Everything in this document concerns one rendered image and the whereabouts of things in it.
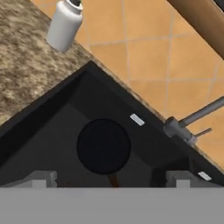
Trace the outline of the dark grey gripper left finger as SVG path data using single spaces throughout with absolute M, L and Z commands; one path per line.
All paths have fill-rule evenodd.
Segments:
M 27 177 L 11 182 L 2 187 L 14 188 L 55 188 L 57 186 L 57 172 L 56 171 L 34 171 Z

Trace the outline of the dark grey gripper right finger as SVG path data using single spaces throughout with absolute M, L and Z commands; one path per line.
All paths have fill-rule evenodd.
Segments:
M 174 188 L 220 188 L 209 181 L 194 176 L 189 171 L 167 171 L 166 187 Z

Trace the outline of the black sink basin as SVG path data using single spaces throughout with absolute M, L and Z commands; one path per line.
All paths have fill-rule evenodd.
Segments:
M 224 186 L 224 173 L 193 147 L 164 132 L 164 123 L 94 62 L 65 78 L 0 127 L 0 186 L 35 171 L 56 171 L 60 187 L 111 186 L 78 159 L 77 138 L 99 118 L 121 124 L 131 141 L 120 187 L 164 187 L 167 171 L 200 172 Z

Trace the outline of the grey metal tap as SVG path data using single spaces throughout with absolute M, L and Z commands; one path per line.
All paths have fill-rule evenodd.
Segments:
M 196 144 L 199 137 L 205 135 L 212 131 L 211 128 L 205 129 L 200 133 L 194 135 L 187 126 L 191 123 L 196 122 L 200 118 L 207 116 L 217 109 L 224 106 L 224 95 L 219 99 L 207 104 L 205 107 L 199 109 L 198 111 L 190 114 L 189 116 L 183 118 L 182 120 L 177 120 L 174 116 L 169 117 L 164 122 L 164 133 L 168 137 L 179 137 L 189 145 Z

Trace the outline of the white bottle with dark cap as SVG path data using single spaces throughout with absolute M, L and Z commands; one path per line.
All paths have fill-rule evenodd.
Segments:
M 46 42 L 52 48 L 63 53 L 70 48 L 83 21 L 82 11 L 81 0 L 57 2 L 46 35 Z

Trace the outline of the brown wooden cupboard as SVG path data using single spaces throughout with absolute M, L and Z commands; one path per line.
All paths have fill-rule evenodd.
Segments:
M 166 0 L 224 60 L 224 0 Z

